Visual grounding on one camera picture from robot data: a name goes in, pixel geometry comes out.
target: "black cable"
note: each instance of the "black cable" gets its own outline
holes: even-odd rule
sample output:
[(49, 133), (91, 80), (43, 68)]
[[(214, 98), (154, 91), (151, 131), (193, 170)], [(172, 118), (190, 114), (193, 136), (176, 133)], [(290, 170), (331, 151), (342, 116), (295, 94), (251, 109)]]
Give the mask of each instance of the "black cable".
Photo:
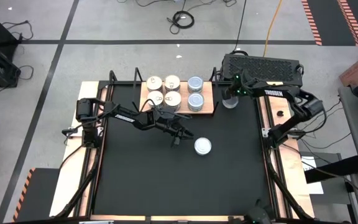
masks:
[(78, 148), (76, 148), (72, 153), (70, 153), (70, 154), (63, 160), (62, 164), (60, 164), (60, 167), (59, 167), (59, 173), (60, 173), (62, 167), (65, 165), (66, 161), (69, 160), (69, 158), (70, 158), (72, 155), (74, 155), (76, 152), (78, 152), (78, 150), (80, 150), (80, 149), (81, 149), (82, 147), (84, 147), (84, 146), (85, 146), (85, 144), (80, 145)]
[(324, 147), (316, 147), (316, 146), (312, 146), (311, 144), (309, 144), (306, 140), (303, 140), (304, 141), (304, 143), (305, 144), (307, 144), (308, 146), (310, 146), (310, 147), (312, 147), (312, 148), (315, 148), (315, 149), (326, 149), (326, 148), (328, 148), (329, 146), (332, 146), (333, 144), (336, 144), (336, 143), (338, 143), (338, 142), (340, 142), (340, 141), (342, 141), (343, 139), (345, 139), (346, 137), (348, 137), (350, 135), (350, 133), (349, 134), (347, 134), (347, 135), (345, 135), (344, 137), (342, 137), (341, 139), (339, 139), (339, 140), (337, 140), (337, 141), (334, 141), (333, 143), (331, 143), (331, 144), (329, 144), (328, 146), (324, 146)]
[(324, 113), (324, 120), (323, 120), (323, 123), (318, 126), (317, 128), (311, 130), (311, 131), (302, 131), (302, 130), (295, 130), (295, 131), (292, 131), (292, 133), (301, 133), (301, 134), (307, 134), (307, 133), (313, 133), (317, 130), (320, 130), (327, 122), (327, 112), (326, 110), (323, 110), (323, 113)]
[(317, 158), (321, 159), (322, 161), (324, 161), (324, 162), (326, 162), (326, 163), (328, 163), (328, 164), (331, 164), (331, 162), (329, 162), (328, 160), (323, 159), (323, 158), (317, 156), (317, 155), (309, 148), (309, 146), (307, 146), (307, 145), (305, 144), (305, 140), (301, 139), (301, 141), (302, 141), (303, 144), (306, 146), (306, 148), (309, 150), (309, 152), (312, 153), (312, 155), (316, 156)]
[[(287, 148), (289, 148), (289, 149), (293, 150), (294, 152), (297, 152), (297, 153), (299, 154), (299, 156), (301, 156), (301, 157), (302, 157), (301, 152), (300, 152), (299, 150), (295, 149), (294, 147), (291, 147), (291, 146), (286, 145), (286, 144), (284, 144), (284, 143), (283, 143), (283, 146), (285, 146), (285, 147), (287, 147)], [(330, 162), (329, 162), (329, 161), (327, 161), (326, 159), (323, 159), (323, 158), (321, 158), (321, 157), (317, 156), (317, 155), (316, 155), (314, 152), (312, 152), (310, 149), (309, 149), (309, 151), (310, 151), (310, 153), (312, 153), (312, 155), (314, 155), (315, 157), (317, 157), (316, 159), (321, 159), (322, 161), (327, 162), (328, 164), (330, 164)]]
[(345, 182), (347, 182), (348, 184), (352, 185), (352, 187), (354, 187), (356, 190), (358, 190), (358, 187), (357, 187), (355, 184), (353, 184), (353, 182), (352, 182), (352, 181), (348, 180), (347, 178), (345, 178), (345, 177), (343, 177), (343, 176), (336, 175), (336, 174), (332, 174), (332, 173), (330, 173), (330, 172), (327, 172), (327, 171), (321, 170), (321, 169), (319, 169), (319, 168), (313, 168), (313, 169), (315, 169), (315, 170), (317, 170), (317, 171), (319, 171), (319, 172), (322, 172), (322, 173), (324, 173), (324, 174), (327, 174), (327, 175), (333, 176), (333, 177), (339, 177), (339, 178), (342, 178), (342, 179), (344, 179), (344, 180), (345, 180)]
[(226, 5), (226, 7), (232, 7), (233, 5), (235, 5), (237, 3), (237, 0), (222, 0), (224, 2), (224, 4)]
[(2, 92), (3, 90), (5, 90), (6, 88), (9, 88), (9, 87), (11, 87), (11, 86), (14, 86), (14, 85), (16, 85), (17, 84), (17, 77), (18, 77), (18, 75), (17, 75), (17, 73), (20, 71), (20, 69), (21, 68), (24, 68), (24, 67), (29, 67), (29, 68), (31, 68), (31, 74), (30, 74), (30, 77), (29, 78), (20, 78), (20, 79), (23, 79), (23, 80), (30, 80), (32, 77), (33, 77), (33, 75), (34, 75), (34, 67), (33, 66), (30, 66), (30, 65), (23, 65), (23, 66), (21, 66), (21, 67), (19, 67), (18, 68), (18, 70), (16, 71), (16, 74), (15, 74), (15, 84), (13, 84), (13, 85), (7, 85), (7, 86), (4, 86), (4, 87), (2, 87), (2, 86), (0, 86), (0, 87), (2, 87), (1, 89), (0, 89), (0, 92)]
[(240, 22), (240, 28), (239, 28), (239, 33), (237, 34), (237, 40), (236, 40), (236, 46), (234, 47), (234, 50), (235, 51), (237, 49), (237, 45), (239, 43), (239, 38), (240, 38), (240, 33), (241, 33), (241, 27), (242, 27), (242, 21), (244, 19), (244, 13), (246, 11), (246, 3), (247, 3), (247, 0), (244, 1), (244, 7), (242, 8), (242, 15), (241, 15), (241, 22)]
[[(194, 23), (195, 23), (194, 16), (190, 14), (190, 12), (189, 12), (190, 10), (195, 9), (195, 8), (197, 8), (197, 7), (200, 7), (200, 6), (210, 5), (210, 4), (212, 4), (213, 2), (215, 2), (216, 0), (211, 0), (210, 2), (203, 2), (202, 0), (199, 0), (199, 1), (201, 2), (201, 4), (195, 5), (195, 6), (193, 6), (193, 7), (190, 7), (189, 9), (185, 10), (186, 0), (184, 0), (184, 1), (183, 1), (183, 6), (182, 6), (181, 10), (180, 10), (180, 11), (177, 11), (177, 12), (173, 15), (172, 19), (167, 18), (167, 21), (170, 22), (170, 23), (172, 23), (171, 26), (169, 27), (169, 32), (171, 32), (171, 34), (175, 34), (175, 35), (176, 35), (176, 34), (179, 34), (180, 29), (189, 29), (190, 27), (192, 27), (192, 26), (194, 25)], [(180, 24), (178, 23), (179, 20), (181, 19), (181, 16), (182, 16), (183, 14), (184, 14), (184, 15), (187, 15), (187, 16), (190, 17), (190, 19), (191, 19), (191, 22), (190, 22), (188, 25), (180, 25)], [(174, 27), (174, 26), (175, 26), (176, 28), (178, 28), (178, 31), (177, 31), (177, 32), (172, 31), (172, 27)]]
[[(330, 112), (336, 105), (340, 104), (341, 100), (339, 100), (336, 104), (334, 104), (332, 107), (330, 107), (329, 110), (327, 110), (327, 113)], [(307, 128), (308, 126), (310, 126), (313, 122), (315, 122), (320, 116), (322, 116), (323, 114), (317, 116), (314, 118), (314, 120), (312, 120), (312, 122), (310, 122), (308, 125), (306, 125), (305, 127), (303, 127), (301, 130), (304, 130), (305, 128)]]
[[(7, 27), (6, 29), (7, 30), (9, 30), (9, 29), (12, 29), (13, 27), (15, 27), (15, 26), (20, 26), (20, 25), (24, 25), (24, 24), (28, 24), (29, 26), (30, 26), (30, 32), (31, 32), (31, 37), (29, 37), (29, 38), (25, 38), (25, 37), (23, 37), (23, 39), (24, 40), (31, 40), (32, 38), (33, 38), (33, 36), (34, 36), (34, 33), (32, 32), (32, 26), (31, 26), (31, 23), (29, 22), (29, 21), (23, 21), (23, 22), (20, 22), (20, 23), (13, 23), (13, 22), (3, 22), (2, 23), (2, 25), (4, 25), (4, 24), (10, 24), (10, 25), (12, 25), (12, 26), (10, 26), (10, 27)], [(20, 33), (18, 33), (18, 32), (12, 32), (11, 34), (19, 34), (19, 35), (21, 35)]]

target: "yellow cable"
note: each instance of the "yellow cable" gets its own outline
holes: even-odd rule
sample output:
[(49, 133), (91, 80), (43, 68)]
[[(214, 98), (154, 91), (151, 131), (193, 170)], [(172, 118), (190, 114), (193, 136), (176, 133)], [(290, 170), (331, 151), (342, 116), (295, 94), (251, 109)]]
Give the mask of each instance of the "yellow cable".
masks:
[(265, 42), (264, 56), (265, 56), (265, 54), (266, 54), (266, 50), (267, 50), (267, 42), (269, 41), (270, 31), (272, 30), (274, 20), (276, 19), (276, 16), (277, 16), (278, 10), (280, 9), (280, 6), (281, 6), (281, 3), (282, 3), (282, 2), (283, 2), (283, 0), (280, 0), (280, 2), (278, 3), (278, 6), (277, 6), (277, 9), (276, 9), (276, 12), (274, 13), (274, 16), (273, 16), (272, 22), (270, 23), (270, 27), (268, 28), (268, 31), (267, 31), (267, 37), (266, 37), (266, 42)]

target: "cable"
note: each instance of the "cable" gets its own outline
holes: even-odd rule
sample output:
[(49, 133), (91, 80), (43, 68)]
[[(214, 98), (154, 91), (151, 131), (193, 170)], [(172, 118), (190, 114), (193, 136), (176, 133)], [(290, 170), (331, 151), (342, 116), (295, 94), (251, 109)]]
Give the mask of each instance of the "cable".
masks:
[[(190, 10), (195, 9), (195, 8), (197, 8), (197, 7), (200, 7), (200, 6), (210, 5), (210, 4), (212, 4), (213, 2), (215, 2), (216, 0), (211, 0), (210, 2), (207, 2), (207, 3), (203, 2), (202, 0), (199, 0), (199, 1), (201, 2), (201, 4), (195, 5), (195, 6), (193, 6), (193, 7), (190, 7), (189, 9), (185, 10), (186, 0), (184, 0), (184, 1), (183, 1), (183, 6), (182, 6), (181, 10), (180, 10), (180, 11), (177, 11), (177, 12), (173, 15), (172, 19), (167, 18), (167, 21), (170, 22), (170, 23), (172, 23), (171, 26), (169, 27), (169, 32), (171, 32), (171, 34), (174, 34), (174, 35), (179, 34), (180, 29), (189, 29), (190, 27), (192, 27), (192, 26), (194, 25), (194, 23), (195, 23), (194, 16), (189, 13)], [(179, 20), (181, 19), (181, 16), (182, 16), (183, 14), (187, 15), (187, 16), (191, 19), (191, 22), (190, 22), (188, 25), (184, 25), (184, 26), (183, 26), (183, 25), (180, 25), (180, 24), (178, 23)], [(172, 31), (172, 27), (174, 27), (174, 26), (175, 26), (176, 28), (178, 28), (178, 31), (177, 31), (177, 32)]]
[[(291, 147), (291, 146), (289, 146), (289, 145), (286, 145), (286, 144), (284, 144), (284, 143), (283, 143), (282, 145), (285, 146), (285, 147), (287, 147), (287, 148), (289, 148), (289, 149), (292, 149), (293, 151), (297, 152), (297, 153), (299, 154), (299, 156), (302, 157), (301, 152), (300, 152), (299, 150), (297, 150), (297, 149), (295, 149), (294, 147)], [(322, 161), (327, 162), (328, 164), (330, 164), (329, 161), (327, 161), (327, 160), (325, 160), (325, 159), (323, 159), (323, 158), (317, 156), (317, 155), (316, 155), (314, 152), (312, 152), (310, 149), (309, 149), (309, 151), (310, 151), (310, 153), (312, 153), (312, 155), (314, 155), (315, 157), (317, 157), (317, 159), (321, 159)]]
[(326, 110), (323, 110), (323, 113), (324, 113), (324, 120), (323, 120), (323, 123), (318, 126), (317, 128), (311, 130), (311, 131), (302, 131), (302, 130), (297, 130), (297, 131), (292, 131), (292, 133), (301, 133), (301, 134), (307, 134), (307, 133), (313, 133), (317, 130), (320, 130), (327, 122), (327, 112)]
[[(12, 28), (15, 27), (15, 26), (20, 26), (20, 25), (28, 24), (28, 25), (30, 26), (31, 37), (25, 38), (25, 37), (22, 36), (22, 38), (23, 38), (24, 40), (31, 40), (31, 39), (33, 38), (33, 36), (34, 36), (34, 33), (32, 32), (31, 23), (30, 23), (29, 21), (27, 21), (27, 20), (26, 20), (26, 21), (23, 21), (23, 22), (20, 22), (20, 23), (3, 22), (2, 25), (4, 25), (4, 24), (10, 24), (10, 25), (12, 25), (12, 26), (10, 26), (10, 27), (7, 27), (7, 28), (6, 28), (7, 30), (12, 29)], [(19, 35), (21, 35), (21, 34), (18, 33), (18, 32), (12, 32), (11, 34), (19, 34)]]
[(62, 167), (64, 166), (64, 164), (66, 163), (66, 161), (72, 156), (74, 155), (76, 152), (78, 152), (78, 150), (80, 150), (83, 146), (85, 146), (85, 144), (82, 144), (80, 145), (78, 148), (76, 148), (73, 152), (71, 152), (62, 162), (62, 164), (60, 164), (60, 167), (59, 167), (59, 173), (62, 169)]
[(242, 14), (241, 14), (241, 21), (240, 21), (240, 28), (239, 28), (239, 33), (237, 34), (237, 40), (236, 40), (236, 46), (234, 46), (234, 50), (235, 51), (237, 49), (237, 45), (239, 43), (239, 39), (240, 39), (240, 33), (241, 33), (241, 27), (242, 27), (242, 21), (244, 20), (244, 13), (246, 11), (246, 3), (247, 0), (244, 1), (244, 7), (242, 8)]
[(4, 87), (2, 87), (1, 89), (0, 89), (0, 92), (2, 92), (3, 90), (5, 90), (6, 88), (9, 88), (9, 87), (11, 87), (11, 86), (14, 86), (14, 85), (16, 85), (17, 84), (17, 77), (18, 77), (18, 72), (20, 71), (20, 69), (21, 68), (24, 68), (24, 67), (29, 67), (29, 68), (31, 68), (31, 74), (30, 74), (30, 77), (29, 78), (20, 78), (20, 79), (23, 79), (23, 80), (30, 80), (32, 77), (33, 77), (33, 75), (34, 75), (34, 67), (33, 66), (30, 66), (30, 65), (23, 65), (23, 66), (21, 66), (21, 67), (19, 67), (17, 70), (16, 70), (16, 74), (15, 74), (15, 84), (13, 84), (13, 85), (7, 85), (7, 86), (4, 86)]
[[(336, 104), (334, 104), (329, 110), (327, 110), (327, 113), (328, 112), (330, 112), (336, 105), (338, 105), (339, 103), (341, 102), (341, 99), (339, 99), (339, 101), (336, 103)], [(305, 128), (307, 128), (309, 125), (311, 125), (313, 122), (315, 122), (320, 116), (322, 116), (322, 114), (321, 115), (319, 115), (319, 116), (317, 116), (317, 117), (315, 117), (314, 118), (314, 120), (312, 120), (312, 122), (310, 122), (308, 125), (306, 125), (304, 128), (302, 128), (301, 130), (304, 130)]]
[[(310, 167), (313, 167), (312, 165), (307, 164), (307, 163), (305, 163), (305, 162), (303, 162), (303, 161), (302, 161), (302, 163), (304, 163), (304, 164), (306, 164), (306, 165), (308, 165), (308, 166), (310, 166)], [(333, 176), (333, 177), (339, 177), (339, 178), (342, 178), (342, 179), (344, 179), (344, 180), (345, 180), (348, 184), (352, 185), (352, 187), (354, 187), (356, 190), (358, 190), (358, 187), (357, 187), (355, 184), (353, 184), (353, 182), (352, 182), (352, 181), (348, 180), (348, 179), (347, 179), (347, 178), (345, 178), (345, 177), (342, 177), (342, 176), (340, 176), (340, 175), (336, 175), (336, 174), (332, 174), (332, 173), (330, 173), (330, 172), (327, 172), (327, 171), (321, 170), (321, 169), (319, 169), (319, 168), (313, 168), (313, 169), (315, 169), (315, 170), (317, 170), (317, 171), (319, 171), (319, 172), (322, 172), (322, 173), (324, 173), (324, 174), (327, 174), (327, 175)]]
[(237, 0), (222, 0), (224, 2), (224, 4), (226, 5), (226, 7), (232, 7), (233, 5), (237, 4)]
[(336, 143), (338, 143), (338, 142), (340, 142), (340, 141), (342, 141), (343, 139), (345, 139), (346, 137), (348, 137), (350, 135), (350, 133), (349, 134), (347, 134), (347, 135), (345, 135), (344, 137), (342, 137), (341, 139), (339, 139), (339, 140), (337, 140), (337, 141), (334, 141), (333, 143), (331, 143), (331, 144), (329, 144), (328, 146), (324, 146), (324, 147), (316, 147), (316, 146), (312, 146), (311, 144), (309, 144), (306, 140), (302, 140), (302, 141), (304, 141), (304, 143), (305, 144), (307, 144), (308, 146), (310, 146), (310, 147), (312, 147), (312, 148), (315, 148), (315, 149), (326, 149), (326, 148), (328, 148), (329, 146), (332, 146), (333, 144), (336, 144)]
[(270, 23), (270, 26), (269, 26), (269, 28), (268, 28), (268, 31), (267, 31), (267, 36), (266, 36), (266, 42), (265, 42), (265, 50), (264, 50), (264, 55), (263, 55), (263, 57), (264, 57), (264, 56), (265, 56), (265, 54), (266, 54), (266, 50), (267, 50), (267, 42), (269, 41), (270, 31), (272, 30), (274, 20), (276, 19), (276, 16), (277, 16), (278, 10), (280, 9), (280, 7), (281, 7), (281, 3), (282, 3), (282, 2), (283, 2), (283, 0), (280, 0), (280, 2), (278, 3), (278, 6), (277, 6), (277, 9), (276, 9), (276, 12), (274, 13), (274, 16), (273, 16), (272, 22)]

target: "orange striped tape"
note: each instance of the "orange striped tape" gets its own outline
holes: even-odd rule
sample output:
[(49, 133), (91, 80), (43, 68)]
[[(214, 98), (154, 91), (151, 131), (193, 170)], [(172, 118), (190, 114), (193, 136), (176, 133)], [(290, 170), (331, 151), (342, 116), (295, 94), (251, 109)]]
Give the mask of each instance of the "orange striped tape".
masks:
[(27, 193), (27, 189), (29, 188), (30, 179), (32, 177), (32, 174), (34, 173), (35, 168), (32, 168), (29, 171), (29, 174), (27, 174), (27, 178), (25, 179), (24, 187), (22, 190), (22, 193), (20, 194), (19, 201), (17, 202), (15, 214), (13, 215), (12, 222), (16, 222), (17, 217), (19, 216), (20, 209), (22, 208), (22, 203), (24, 201), (25, 193)]
[(356, 18), (353, 15), (352, 9), (349, 7), (347, 0), (336, 0), (341, 8), (342, 14), (345, 17), (347, 26), (349, 27), (353, 39), (356, 42), (356, 46), (358, 46), (358, 23)]
[(316, 23), (314, 23), (313, 15), (311, 14), (311, 11), (310, 11), (309, 3), (307, 0), (301, 0), (301, 1), (302, 1), (303, 9), (305, 10), (305, 13), (306, 13), (306, 17), (308, 18), (311, 32), (313, 33), (314, 41), (316, 41), (317, 45), (322, 45), (323, 43), (322, 43), (320, 35), (318, 33)]

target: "can lid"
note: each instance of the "can lid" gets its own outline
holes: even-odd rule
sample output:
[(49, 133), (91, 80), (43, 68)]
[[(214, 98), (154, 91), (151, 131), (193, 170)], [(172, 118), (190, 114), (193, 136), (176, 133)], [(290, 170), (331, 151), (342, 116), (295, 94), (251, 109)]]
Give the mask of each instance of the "can lid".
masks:
[(200, 78), (200, 77), (191, 77), (189, 78), (189, 80), (187, 81), (187, 85), (191, 88), (191, 89), (200, 89), (203, 87), (203, 83), (204, 81)]
[(199, 93), (192, 93), (189, 96), (188, 102), (191, 107), (198, 108), (204, 105), (204, 97)]
[(164, 101), (168, 106), (178, 106), (181, 103), (181, 95), (177, 91), (169, 91), (165, 94)]
[(169, 75), (165, 78), (165, 86), (169, 89), (178, 88), (180, 85), (180, 79), (176, 75)]
[[(162, 92), (160, 91), (151, 91), (148, 95), (147, 95), (147, 99), (152, 100), (154, 102), (154, 104), (160, 105), (162, 103), (162, 100), (164, 99)], [(153, 106), (153, 103), (151, 101), (147, 102), (150, 106)]]
[(152, 76), (147, 79), (146, 86), (150, 90), (158, 90), (162, 86), (162, 80), (158, 76)]
[(199, 138), (194, 143), (194, 149), (196, 149), (196, 152), (202, 156), (208, 154), (211, 151), (211, 148), (212, 144), (208, 138)]

